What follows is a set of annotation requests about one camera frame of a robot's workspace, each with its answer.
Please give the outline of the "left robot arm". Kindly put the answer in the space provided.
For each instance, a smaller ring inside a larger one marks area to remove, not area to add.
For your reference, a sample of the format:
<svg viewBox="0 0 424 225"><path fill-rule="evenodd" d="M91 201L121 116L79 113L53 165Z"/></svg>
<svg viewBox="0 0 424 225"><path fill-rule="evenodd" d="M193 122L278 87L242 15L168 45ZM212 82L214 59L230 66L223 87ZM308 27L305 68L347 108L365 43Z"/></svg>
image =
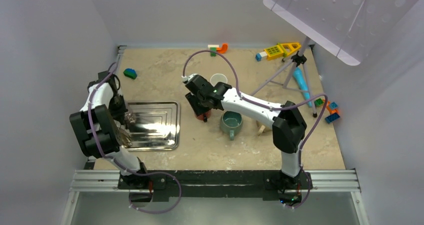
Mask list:
<svg viewBox="0 0 424 225"><path fill-rule="evenodd" d="M98 73L89 83L84 106L69 116L81 151L87 157L103 158L120 171L119 188L142 190L149 184L145 165L124 146L124 130L128 111L116 76L109 71Z"/></svg>

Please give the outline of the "pink mug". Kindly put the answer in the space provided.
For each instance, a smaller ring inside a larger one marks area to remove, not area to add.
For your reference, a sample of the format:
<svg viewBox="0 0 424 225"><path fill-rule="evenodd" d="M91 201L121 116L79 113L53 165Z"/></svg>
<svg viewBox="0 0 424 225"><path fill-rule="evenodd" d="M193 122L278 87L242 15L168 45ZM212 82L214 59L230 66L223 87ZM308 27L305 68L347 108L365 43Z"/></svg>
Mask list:
<svg viewBox="0 0 424 225"><path fill-rule="evenodd" d="M210 77L210 83L215 86L218 83L227 83L228 82L228 78L222 74L222 73L215 73Z"/></svg>

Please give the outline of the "beige round mug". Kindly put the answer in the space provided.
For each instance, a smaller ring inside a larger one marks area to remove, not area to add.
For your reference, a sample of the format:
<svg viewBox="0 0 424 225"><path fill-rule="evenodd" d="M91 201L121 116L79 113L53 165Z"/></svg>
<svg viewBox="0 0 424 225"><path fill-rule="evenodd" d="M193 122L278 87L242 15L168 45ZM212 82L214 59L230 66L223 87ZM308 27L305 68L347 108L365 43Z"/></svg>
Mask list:
<svg viewBox="0 0 424 225"><path fill-rule="evenodd" d="M267 133L267 132L271 132L272 131L272 128L271 127L266 126L265 124L259 122L258 120L256 120L255 122L256 122L256 126L258 128L257 136L260 136L263 133Z"/></svg>

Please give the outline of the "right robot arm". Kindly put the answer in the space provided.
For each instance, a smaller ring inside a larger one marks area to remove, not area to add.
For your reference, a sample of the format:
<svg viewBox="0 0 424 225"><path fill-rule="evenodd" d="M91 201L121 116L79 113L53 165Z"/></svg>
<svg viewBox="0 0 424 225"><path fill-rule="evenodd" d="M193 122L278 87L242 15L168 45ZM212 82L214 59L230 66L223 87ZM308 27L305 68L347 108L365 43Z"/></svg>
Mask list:
<svg viewBox="0 0 424 225"><path fill-rule="evenodd" d="M182 77L182 82L189 90L186 98L196 115L211 109L235 112L270 128L273 144L281 152L282 185L292 189L300 183L300 144L307 124L293 102L280 104L261 100L238 93L236 88L223 82L212 85L196 73Z"/></svg>

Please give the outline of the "teal speckled mug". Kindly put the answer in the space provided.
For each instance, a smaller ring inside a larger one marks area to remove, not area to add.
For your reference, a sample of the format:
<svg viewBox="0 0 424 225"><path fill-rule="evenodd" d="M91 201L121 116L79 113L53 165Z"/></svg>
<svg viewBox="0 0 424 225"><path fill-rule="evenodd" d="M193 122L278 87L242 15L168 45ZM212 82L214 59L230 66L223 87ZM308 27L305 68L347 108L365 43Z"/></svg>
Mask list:
<svg viewBox="0 0 424 225"><path fill-rule="evenodd" d="M225 111L220 118L219 128L228 135L230 141L234 141L237 134L243 128L243 117L234 111Z"/></svg>

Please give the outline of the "red mug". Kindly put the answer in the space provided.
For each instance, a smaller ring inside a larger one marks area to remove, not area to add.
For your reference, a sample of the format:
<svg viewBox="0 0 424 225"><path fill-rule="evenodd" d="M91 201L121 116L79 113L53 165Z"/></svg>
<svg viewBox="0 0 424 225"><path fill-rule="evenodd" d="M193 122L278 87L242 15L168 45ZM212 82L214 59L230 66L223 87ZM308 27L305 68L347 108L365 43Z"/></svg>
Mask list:
<svg viewBox="0 0 424 225"><path fill-rule="evenodd" d="M208 122L208 119L211 117L211 114L212 114L212 111L209 110L209 111L207 111L205 113L202 113L202 114L198 115L196 118L198 120L204 122L204 123L207 123Z"/></svg>

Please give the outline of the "orange elbow toy piece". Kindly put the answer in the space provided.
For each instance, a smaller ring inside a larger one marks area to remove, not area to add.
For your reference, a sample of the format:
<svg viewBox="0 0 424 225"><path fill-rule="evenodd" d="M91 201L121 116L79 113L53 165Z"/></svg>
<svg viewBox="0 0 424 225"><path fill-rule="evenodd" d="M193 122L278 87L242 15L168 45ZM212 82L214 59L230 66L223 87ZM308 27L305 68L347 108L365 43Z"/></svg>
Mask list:
<svg viewBox="0 0 424 225"><path fill-rule="evenodd" d="M220 54L225 54L228 50L228 47L229 47L228 43L223 43L221 46L219 46L216 49L216 51Z"/></svg>

